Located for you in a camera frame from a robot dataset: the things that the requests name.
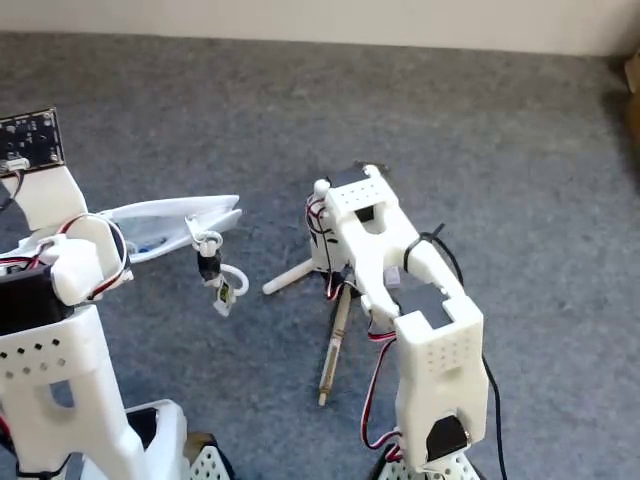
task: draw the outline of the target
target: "gray carpet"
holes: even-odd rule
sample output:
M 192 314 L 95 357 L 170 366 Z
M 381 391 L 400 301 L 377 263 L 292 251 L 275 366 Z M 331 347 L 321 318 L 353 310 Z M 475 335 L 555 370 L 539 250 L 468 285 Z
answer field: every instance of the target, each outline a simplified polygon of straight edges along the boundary
M 259 286 L 307 255 L 319 175 L 385 162 L 419 229 L 447 223 L 504 397 L 513 479 L 635 478 L 640 456 L 640 176 L 621 78 L 599 59 L 344 45 L 0 36 L 0 114 L 59 108 L 94 210 L 239 193 L 226 258 L 252 291 L 213 312 L 185 249 L 100 303 L 127 405 L 170 397 L 242 479 L 364 479 L 358 420 L 376 349 L 354 314 L 316 406 L 321 280 Z M 25 234 L 2 217 L 0 247 Z M 392 425 L 384 369 L 374 430 Z M 470 457 L 498 478 L 493 407 Z M 13 464 L 2 460 L 2 478 Z

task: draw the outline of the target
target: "white wall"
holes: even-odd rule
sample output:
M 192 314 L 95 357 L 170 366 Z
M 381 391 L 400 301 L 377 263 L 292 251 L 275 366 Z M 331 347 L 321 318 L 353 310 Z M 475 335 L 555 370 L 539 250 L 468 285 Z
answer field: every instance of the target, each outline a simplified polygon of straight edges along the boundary
M 626 54 L 640 0 L 0 0 L 0 30 Z

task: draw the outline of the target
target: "black cable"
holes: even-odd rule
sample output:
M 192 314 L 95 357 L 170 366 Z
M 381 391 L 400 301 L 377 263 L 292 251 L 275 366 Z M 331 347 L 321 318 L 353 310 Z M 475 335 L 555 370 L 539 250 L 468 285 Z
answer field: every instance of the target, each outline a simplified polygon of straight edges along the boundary
M 489 368 L 489 362 L 487 362 L 484 354 L 482 355 L 482 363 L 484 364 L 484 369 L 487 371 L 489 383 L 491 383 L 491 387 L 493 388 L 493 396 L 496 404 L 496 441 L 498 443 L 498 463 L 500 463 L 502 480 L 507 480 L 507 468 L 504 466 L 504 450 L 502 448 L 502 409 L 500 405 L 500 390 L 498 390 L 498 382 L 496 382 L 493 372 L 491 372 L 491 369 Z
M 438 237 L 440 231 L 444 228 L 444 224 L 441 223 L 438 228 L 436 228 L 433 232 L 422 232 L 418 237 L 418 240 L 413 242 L 405 251 L 404 254 L 404 268 L 407 270 L 407 262 L 409 259 L 409 254 L 413 247 L 415 247 L 418 243 L 425 240 L 431 243 L 435 243 L 438 245 L 442 251 L 447 255 L 453 268 L 456 271 L 456 276 L 458 277 L 458 281 L 460 285 L 464 286 L 464 278 L 462 277 L 462 269 L 460 268 L 460 264 L 456 259 L 456 256 L 453 252 L 447 247 L 447 245 Z M 495 377 L 493 376 L 493 372 L 491 368 L 489 368 L 489 362 L 485 358 L 484 354 L 482 355 L 482 363 L 484 365 L 484 369 L 487 372 L 487 377 L 489 377 L 489 383 L 491 384 L 491 388 L 493 389 L 494 401 L 496 406 L 496 442 L 498 444 L 498 463 L 500 464 L 500 473 L 502 474 L 502 480 L 508 480 L 507 477 L 507 469 L 504 464 L 504 448 L 502 443 L 502 405 L 500 401 L 500 390 L 498 389 L 498 382 L 496 382 Z
M 18 179 L 18 186 L 16 187 L 16 191 L 13 192 L 12 195 L 5 198 L 2 203 L 0 203 L 0 213 L 4 212 L 7 208 L 11 206 L 13 201 L 16 199 L 16 196 L 20 192 L 20 189 L 22 188 L 22 182 L 24 181 L 24 174 L 22 174 L 21 172 L 15 172 L 15 176 Z

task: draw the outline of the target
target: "cardboard box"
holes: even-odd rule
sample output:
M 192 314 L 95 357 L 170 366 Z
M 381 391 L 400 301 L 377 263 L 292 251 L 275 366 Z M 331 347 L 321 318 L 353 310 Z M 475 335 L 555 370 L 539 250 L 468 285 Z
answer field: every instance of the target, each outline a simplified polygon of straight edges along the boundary
M 633 141 L 640 145 L 640 92 L 633 95 L 627 107 L 627 125 Z
M 631 93 L 640 90 L 640 49 L 624 65 Z

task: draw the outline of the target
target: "white perforated bracket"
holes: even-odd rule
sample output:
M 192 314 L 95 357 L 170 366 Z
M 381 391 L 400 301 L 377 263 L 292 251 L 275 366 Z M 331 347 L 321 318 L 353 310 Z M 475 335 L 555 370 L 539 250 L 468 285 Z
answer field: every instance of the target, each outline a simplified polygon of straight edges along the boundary
M 464 455 L 456 455 L 443 468 L 427 473 L 413 473 L 404 461 L 387 463 L 376 480 L 480 480 Z
M 191 480 L 230 480 L 224 462 L 216 447 L 202 449 L 196 461 L 191 465 Z

